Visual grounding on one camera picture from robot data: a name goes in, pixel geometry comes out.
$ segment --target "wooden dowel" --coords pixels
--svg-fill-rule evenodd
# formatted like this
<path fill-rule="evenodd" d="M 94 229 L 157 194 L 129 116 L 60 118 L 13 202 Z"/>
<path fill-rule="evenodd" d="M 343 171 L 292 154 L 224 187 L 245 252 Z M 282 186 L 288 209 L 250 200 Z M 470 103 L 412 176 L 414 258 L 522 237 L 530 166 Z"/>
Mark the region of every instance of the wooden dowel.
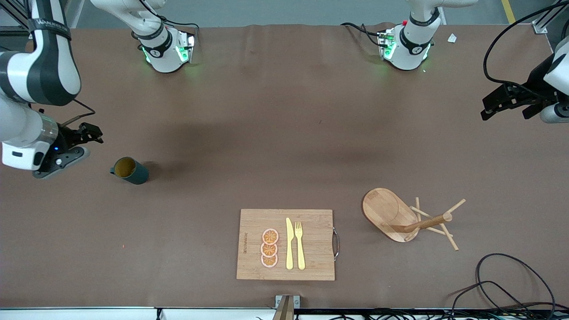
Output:
<path fill-rule="evenodd" d="M 411 207 L 409 207 L 409 209 L 415 211 L 416 213 L 418 213 L 418 214 L 420 214 L 420 215 L 422 215 L 422 216 L 425 216 L 425 217 L 427 217 L 427 218 L 432 219 L 432 216 L 431 216 L 431 215 L 424 213 L 423 211 L 419 210 L 418 208 L 415 208 L 415 207 L 411 206 Z"/>
<path fill-rule="evenodd" d="M 451 245 L 452 245 L 452 247 L 454 248 L 454 250 L 455 250 L 455 251 L 458 251 L 458 250 L 459 250 L 459 247 L 456 245 L 455 241 L 452 239 L 451 234 L 448 233 L 447 227 L 444 225 L 444 223 L 441 223 L 440 226 L 441 226 L 441 228 L 443 229 L 444 234 L 447 235 L 448 241 L 451 242 Z"/>
<path fill-rule="evenodd" d="M 420 209 L 419 197 L 415 198 L 415 208 Z M 417 221 L 421 222 L 421 214 L 417 213 Z"/>
<path fill-rule="evenodd" d="M 452 206 L 452 208 L 450 208 L 449 210 L 447 210 L 448 214 L 451 214 L 454 210 L 456 210 L 458 207 L 462 206 L 463 203 L 466 202 L 466 199 L 462 199 L 461 201 L 459 201 L 457 204 L 455 204 L 454 206 Z"/>
<path fill-rule="evenodd" d="M 449 221 L 452 221 L 452 215 L 449 213 L 444 213 L 444 214 L 438 215 L 438 216 L 436 216 L 430 220 L 425 220 L 425 221 L 417 222 L 414 224 L 406 225 L 403 228 L 403 231 L 404 232 L 412 232 L 417 228 L 425 229 L 425 228 L 432 227 L 434 225 L 442 224 L 444 222 L 449 222 Z"/>
<path fill-rule="evenodd" d="M 411 238 L 415 237 L 415 235 L 417 234 L 417 232 L 419 232 L 419 228 L 413 230 L 410 234 L 408 234 L 405 239 L 405 242 L 411 241 Z"/>
<path fill-rule="evenodd" d="M 441 230 L 438 230 L 438 229 L 435 229 L 435 228 L 431 228 L 431 227 L 428 227 L 428 228 L 427 228 L 427 230 L 429 230 L 429 231 L 433 231 L 433 232 L 435 232 L 435 233 L 438 233 L 438 234 L 440 234 L 440 235 L 443 235 L 443 236 L 446 236 L 446 235 L 447 235 L 447 234 L 446 234 L 446 233 L 444 233 L 443 231 L 441 231 Z"/>

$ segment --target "plastic fork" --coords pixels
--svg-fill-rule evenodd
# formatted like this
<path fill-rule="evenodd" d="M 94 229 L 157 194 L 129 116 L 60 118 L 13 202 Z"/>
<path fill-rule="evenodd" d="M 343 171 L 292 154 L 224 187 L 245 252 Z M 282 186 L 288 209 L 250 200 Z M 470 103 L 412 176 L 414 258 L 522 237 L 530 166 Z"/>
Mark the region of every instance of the plastic fork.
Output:
<path fill-rule="evenodd" d="M 304 262 L 304 250 L 302 250 L 302 223 L 299 221 L 294 223 L 294 235 L 298 240 L 298 268 L 304 270 L 306 263 Z"/>

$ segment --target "dark green cup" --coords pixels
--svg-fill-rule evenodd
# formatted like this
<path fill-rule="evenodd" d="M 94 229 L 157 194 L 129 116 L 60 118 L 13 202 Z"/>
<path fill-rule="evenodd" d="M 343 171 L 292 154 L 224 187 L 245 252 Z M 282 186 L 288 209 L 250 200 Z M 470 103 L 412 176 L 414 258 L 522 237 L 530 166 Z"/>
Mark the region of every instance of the dark green cup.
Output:
<path fill-rule="evenodd" d="M 131 157 L 124 157 L 117 161 L 110 169 L 110 173 L 133 184 L 143 184 L 148 181 L 148 169 Z"/>

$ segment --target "black cable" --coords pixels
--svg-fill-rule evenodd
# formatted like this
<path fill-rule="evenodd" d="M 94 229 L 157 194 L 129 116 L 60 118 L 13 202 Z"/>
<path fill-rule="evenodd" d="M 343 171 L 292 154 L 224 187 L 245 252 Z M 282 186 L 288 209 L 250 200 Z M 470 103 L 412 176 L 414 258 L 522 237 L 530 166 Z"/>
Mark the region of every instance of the black cable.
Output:
<path fill-rule="evenodd" d="M 89 106 L 87 106 L 86 104 L 84 104 L 83 102 L 77 100 L 77 99 L 73 99 L 73 101 L 75 101 L 76 103 L 80 104 L 83 108 L 89 110 L 89 113 L 84 113 L 84 114 L 80 114 L 79 116 L 73 117 L 69 120 L 67 120 L 66 122 L 62 123 L 61 126 L 67 126 L 83 117 L 87 117 L 87 116 L 92 116 L 94 115 L 96 112 L 95 110 L 91 109 Z"/>
<path fill-rule="evenodd" d="M 369 35 L 377 36 L 377 33 L 370 32 L 370 31 L 364 31 L 364 29 L 360 28 L 359 26 L 356 26 L 355 24 L 353 24 L 351 22 L 344 22 L 341 24 L 341 26 L 353 27 L 353 28 L 357 29 L 359 32 L 367 32 Z"/>
<path fill-rule="evenodd" d="M 174 22 L 172 20 L 169 20 L 168 18 L 164 17 L 163 15 L 159 15 L 157 13 L 155 13 L 151 7 L 149 7 L 146 2 L 144 2 L 144 0 L 138 0 L 143 6 L 144 8 L 146 8 L 146 10 L 148 10 L 148 12 L 152 13 L 152 15 L 154 15 L 155 17 L 157 17 L 158 19 L 162 20 L 162 22 L 164 23 L 171 23 L 171 24 L 176 24 L 178 26 L 195 26 L 197 30 L 200 29 L 200 26 L 198 26 L 195 23 L 178 23 L 178 22 Z"/>
<path fill-rule="evenodd" d="M 555 4 L 555 5 L 551 5 L 551 6 L 549 6 L 549 7 L 545 7 L 545 8 L 543 8 L 543 9 L 541 9 L 541 10 L 538 10 L 538 11 L 536 11 L 536 12 L 534 12 L 534 13 L 531 13 L 531 14 L 529 14 L 529 15 L 527 15 L 527 16 L 525 16 L 525 17 L 523 17 L 523 18 L 521 18 L 521 19 L 519 19 L 519 20 L 517 20 L 517 21 L 515 21 L 514 23 L 510 24 L 506 29 L 504 29 L 500 34 L 498 34 L 498 36 L 494 39 L 494 41 L 492 41 L 492 44 L 490 44 L 490 47 L 488 48 L 488 50 L 487 50 L 487 52 L 486 52 L 486 55 L 484 56 L 483 69 L 484 69 L 484 76 L 486 76 L 486 79 L 488 79 L 488 80 L 490 80 L 490 81 L 492 81 L 492 82 L 495 82 L 495 83 L 510 84 L 510 85 L 513 85 L 513 86 L 522 88 L 522 89 L 524 89 L 525 91 L 531 93 L 532 95 L 534 95 L 534 96 L 536 96 L 536 97 L 539 97 L 539 98 L 541 98 L 541 99 L 546 99 L 544 96 L 540 95 L 539 93 L 534 92 L 534 91 L 532 91 L 532 90 L 530 90 L 530 89 L 524 87 L 523 85 L 521 85 L 521 84 L 519 84 L 519 83 L 515 83 L 515 82 L 513 82 L 513 81 L 499 80 L 499 79 L 496 79 L 496 78 L 494 78 L 494 77 L 491 77 L 491 76 L 488 74 L 488 66 L 487 66 L 487 65 L 488 65 L 488 57 L 490 56 L 490 52 L 492 52 L 492 49 L 494 49 L 494 46 L 496 45 L 496 43 L 498 42 L 498 40 L 499 40 L 506 32 L 510 31 L 514 26 L 516 26 L 516 25 L 520 24 L 521 22 L 523 22 L 523 21 L 525 21 L 525 20 L 527 20 L 527 19 L 529 19 L 529 18 L 532 18 L 532 17 L 534 17 L 534 16 L 536 16 L 536 15 L 538 15 L 538 14 L 541 14 L 541 13 L 544 13 L 544 12 L 546 12 L 546 11 L 555 9 L 555 8 L 557 8 L 557 7 L 565 6 L 565 5 L 569 5 L 569 1 L 559 2 L 559 3 Z"/>
<path fill-rule="evenodd" d="M 563 26 L 563 29 L 561 30 L 561 40 L 565 39 L 565 37 L 567 36 L 567 29 L 569 28 L 569 19 L 567 19 L 567 22 L 565 23 L 565 25 Z"/>
<path fill-rule="evenodd" d="M 486 280 L 486 281 L 478 281 L 477 283 L 475 283 L 475 284 L 469 286 L 468 288 L 464 289 L 461 293 L 458 294 L 458 296 L 456 296 L 455 300 L 454 300 L 453 303 L 452 303 L 451 319 L 454 319 L 454 313 L 455 313 L 455 309 L 456 309 L 456 304 L 458 303 L 458 300 L 460 299 L 460 297 L 461 297 L 463 294 L 465 294 L 465 293 L 467 293 L 467 292 L 469 292 L 469 291 L 471 291 L 471 290 L 473 290 L 473 289 L 482 288 L 482 285 L 483 285 L 483 284 L 493 284 L 493 285 L 496 285 L 500 290 L 502 290 L 504 293 L 506 293 L 506 294 L 507 294 L 510 298 L 512 298 L 514 301 L 516 301 L 516 303 L 519 303 L 519 305 L 521 305 L 521 302 L 519 302 L 518 299 L 516 299 L 515 297 L 513 297 L 506 289 L 502 288 L 502 286 L 500 286 L 499 284 L 495 283 L 494 281 L 489 281 L 489 280 Z"/>
<path fill-rule="evenodd" d="M 355 320 L 354 318 L 347 317 L 347 316 L 345 316 L 345 315 L 341 315 L 341 316 L 339 316 L 339 317 L 332 318 L 332 319 L 330 319 L 330 320 L 338 320 L 338 319 L 342 319 L 342 320 Z"/>
<path fill-rule="evenodd" d="M 357 29 L 359 32 L 362 32 L 362 33 L 364 33 L 365 35 L 367 35 L 367 36 L 368 36 L 368 39 L 369 39 L 373 44 L 375 44 L 376 46 L 382 47 L 382 48 L 387 48 L 387 45 L 377 43 L 377 42 L 375 42 L 375 41 L 372 39 L 372 37 L 371 37 L 372 35 L 373 35 L 373 36 L 377 36 L 378 33 L 384 32 L 385 30 L 380 30 L 380 31 L 377 31 L 377 32 L 371 32 L 371 31 L 368 31 L 368 30 L 365 28 L 365 25 L 364 25 L 363 23 L 361 24 L 361 27 L 358 27 L 358 26 L 356 26 L 355 24 L 353 24 L 353 23 L 351 23 L 351 22 L 344 22 L 344 23 L 341 24 L 341 26 L 354 27 L 354 28 Z"/>
<path fill-rule="evenodd" d="M 369 32 L 368 32 L 368 30 L 365 28 L 365 25 L 364 25 L 363 23 L 361 24 L 361 27 L 362 27 L 362 29 L 364 29 L 365 35 L 368 36 L 368 39 L 369 39 L 373 44 L 375 44 L 375 45 L 378 46 L 378 47 L 387 48 L 387 45 L 386 45 L 386 44 L 377 43 L 377 42 L 375 42 L 375 41 L 372 39 L 372 36 L 369 35 Z"/>
<path fill-rule="evenodd" d="M 541 281 L 541 283 L 543 283 L 543 285 L 545 286 L 545 288 L 547 289 L 547 291 L 549 292 L 549 295 L 551 297 L 551 312 L 549 314 L 549 316 L 547 317 L 547 320 L 550 320 L 553 317 L 553 314 L 555 313 L 555 296 L 553 295 L 553 292 L 551 291 L 551 288 L 549 287 L 549 285 L 547 284 L 547 282 L 539 275 L 539 273 L 537 273 L 532 267 L 530 267 L 527 263 L 523 262 L 522 260 L 510 256 L 510 255 L 506 255 L 504 253 L 491 253 L 489 255 L 484 256 L 482 259 L 480 259 L 480 261 L 478 262 L 478 264 L 476 265 L 476 281 L 478 283 L 480 283 L 480 267 L 482 266 L 482 263 L 484 262 L 484 260 L 486 260 L 489 257 L 492 256 L 502 256 L 502 257 L 506 257 L 509 259 L 512 259 L 516 262 L 518 262 L 519 264 L 523 265 L 524 267 L 528 268 L 529 271 L 531 271 L 536 277 L 538 277 L 538 279 Z M 484 294 L 484 296 L 486 297 L 486 299 L 488 299 L 488 301 L 490 301 L 494 306 L 496 306 L 497 308 L 500 309 L 500 311 L 503 311 L 506 313 L 506 311 L 504 309 L 502 309 L 501 307 L 499 307 L 491 298 L 490 296 L 488 296 L 488 294 L 486 293 L 486 291 L 484 290 L 484 287 L 482 285 L 480 285 L 480 290 L 482 291 L 482 293 Z M 515 300 L 517 304 L 519 304 L 520 306 L 522 305 L 522 303 L 520 301 Z"/>

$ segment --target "black strap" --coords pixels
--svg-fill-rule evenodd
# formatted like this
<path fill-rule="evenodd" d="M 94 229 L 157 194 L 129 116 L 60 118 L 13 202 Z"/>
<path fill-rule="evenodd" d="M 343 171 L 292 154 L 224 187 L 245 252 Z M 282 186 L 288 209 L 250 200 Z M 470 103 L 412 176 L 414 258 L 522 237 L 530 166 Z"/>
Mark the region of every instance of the black strap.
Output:
<path fill-rule="evenodd" d="M 49 32 L 64 36 L 68 40 L 71 40 L 71 31 L 69 28 L 57 21 L 46 20 L 42 18 L 28 19 L 28 28 L 30 28 L 30 32 L 34 30 L 47 30 Z"/>
<path fill-rule="evenodd" d="M 435 20 L 439 17 L 439 15 L 440 15 L 439 8 L 435 7 L 435 12 L 432 14 L 431 19 L 429 19 L 428 21 L 415 20 L 412 15 L 409 15 L 409 22 L 419 27 L 426 27 L 429 24 L 435 22 Z"/>
<path fill-rule="evenodd" d="M 166 38 L 166 41 L 164 41 L 164 43 L 154 48 L 147 46 L 143 46 L 143 48 L 152 57 L 162 58 L 162 56 L 164 56 L 164 52 L 166 52 L 166 50 L 168 50 L 168 48 L 170 48 L 171 45 L 172 45 L 172 34 L 168 31 L 168 37 Z"/>
<path fill-rule="evenodd" d="M 422 44 L 414 43 L 405 36 L 404 31 L 405 27 L 403 27 L 403 29 L 401 29 L 401 33 L 399 33 L 401 44 L 403 44 L 403 46 L 409 50 L 409 53 L 414 56 L 420 55 L 428 47 L 428 45 L 431 44 L 432 38 L 427 43 L 422 43 Z"/>
<path fill-rule="evenodd" d="M 136 33 L 135 34 L 137 35 L 137 38 L 139 40 L 152 40 L 154 38 L 157 38 L 162 33 L 163 29 L 164 29 L 164 23 L 162 21 L 160 21 L 160 27 L 158 28 L 158 30 L 154 31 L 152 34 L 149 34 L 149 35 L 139 35 Z"/>

